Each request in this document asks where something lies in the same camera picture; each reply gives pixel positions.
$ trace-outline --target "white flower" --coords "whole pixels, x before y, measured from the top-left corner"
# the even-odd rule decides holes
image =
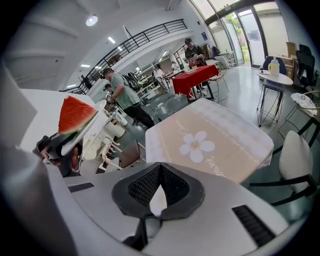
[[[202,151],[211,152],[215,149],[215,144],[212,141],[204,140],[207,136],[205,131],[198,131],[193,137],[188,133],[183,137],[185,144],[179,148],[181,155],[186,155],[190,152],[190,159],[194,163],[200,163],[204,159]]]

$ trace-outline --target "gray floor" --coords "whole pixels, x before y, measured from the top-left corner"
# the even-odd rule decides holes
[[[222,106],[227,107],[233,112],[237,113],[248,122],[255,126],[258,126],[257,118],[257,105],[262,90],[262,81],[256,75],[257,69],[253,69],[246,66],[235,67],[229,69],[225,75],[225,82],[229,89],[229,97],[221,101]],[[217,90],[216,82],[210,82],[210,87],[212,91]],[[157,116],[160,119],[165,119],[171,114],[171,111],[179,111],[188,105],[185,96],[177,99],[171,99],[174,95],[173,85],[170,84],[171,91],[169,93],[163,93],[159,96],[154,97],[150,100],[151,107],[156,109],[160,103],[163,103],[158,109],[156,109]],[[225,83],[219,82],[219,96],[220,99],[227,95],[227,89]],[[294,93],[293,88],[286,87],[283,97],[283,106],[281,111],[280,120],[277,124],[269,124],[261,127],[261,129],[267,133],[273,140],[274,148],[281,146],[284,142],[283,138],[278,132],[279,127],[284,123],[286,115],[294,107],[294,102],[291,100],[290,95]],[[266,95],[265,107],[270,108],[275,100],[277,93],[275,91],[269,91]],[[150,106],[143,107],[146,112],[150,115],[153,114]],[[158,123],[158,118],[153,115],[153,120]],[[142,124],[138,126],[132,126],[132,119],[130,119],[129,124],[125,127],[126,133],[117,140],[121,144],[121,148],[125,149],[133,140],[137,139],[143,145],[145,144],[145,131],[146,128]],[[305,116],[300,111],[296,111],[291,121],[293,121],[299,128],[301,128],[307,121],[308,117]],[[295,130],[289,123],[287,123],[282,131],[286,134],[289,130]],[[314,127],[310,128],[310,136],[314,130]],[[320,143],[316,140],[311,148],[313,153],[313,176],[316,181],[319,180],[320,173]],[[250,187],[249,182],[269,182],[278,181],[280,179],[278,173],[278,163],[279,163],[280,153],[273,156],[271,165],[265,168],[257,170],[252,176],[249,177],[242,185],[252,191],[257,196],[266,200],[269,203],[279,201],[291,195],[292,191],[287,186],[281,187]],[[299,200],[287,203],[284,205],[277,206],[277,210],[285,216],[289,222],[293,222],[299,219],[301,216],[307,214],[312,207],[313,200],[307,198],[301,198]]]

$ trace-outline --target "man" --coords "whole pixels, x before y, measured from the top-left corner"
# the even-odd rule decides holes
[[[103,70],[103,76],[110,81],[114,92],[108,99],[109,104],[116,100],[129,117],[137,119],[147,128],[155,125],[150,115],[141,108],[138,95],[129,87],[128,81],[122,75],[115,74],[111,68],[107,67]]]
[[[111,87],[111,84],[110,83],[107,83],[105,86],[104,86],[104,91],[107,91],[108,93],[110,93],[110,95],[112,95],[114,92],[112,91],[112,87]],[[133,123],[132,125],[133,126],[136,126],[138,125],[140,122],[138,122],[135,118],[133,118]]]
[[[192,42],[191,38],[187,38],[184,40],[185,45],[187,46],[186,50],[184,51],[185,57],[189,62],[189,67],[190,69],[193,66],[201,67],[201,66],[206,66],[207,63],[205,61],[205,56],[204,56],[204,51],[202,48]],[[202,83],[202,88],[208,86],[209,83],[208,81],[204,81]],[[198,92],[200,92],[200,86],[196,86]]]
[[[81,84],[85,85],[85,87],[88,88],[88,90],[90,90],[90,88],[92,87],[92,84],[89,82],[89,79],[87,77],[84,77],[84,75],[81,75],[82,81]]]

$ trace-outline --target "railing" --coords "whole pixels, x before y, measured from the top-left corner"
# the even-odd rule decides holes
[[[105,68],[111,68],[120,59],[122,59],[129,53],[151,42],[152,40],[185,29],[187,29],[187,27],[184,23],[184,20],[177,19],[151,27],[143,32],[140,32],[139,34],[134,35],[133,37],[119,44],[112,51],[110,51],[93,67],[93,69],[91,69],[91,71],[88,73],[86,77],[89,79],[91,85],[94,85],[100,78],[101,73]],[[83,94],[87,94],[88,92],[88,88],[84,84],[80,84],[78,87],[75,88],[77,88],[78,91],[83,92]]]

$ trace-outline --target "watermelon slice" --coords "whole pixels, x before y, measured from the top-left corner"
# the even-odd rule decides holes
[[[75,97],[68,96],[64,99],[60,111],[60,134],[72,134],[87,124],[98,111]]]

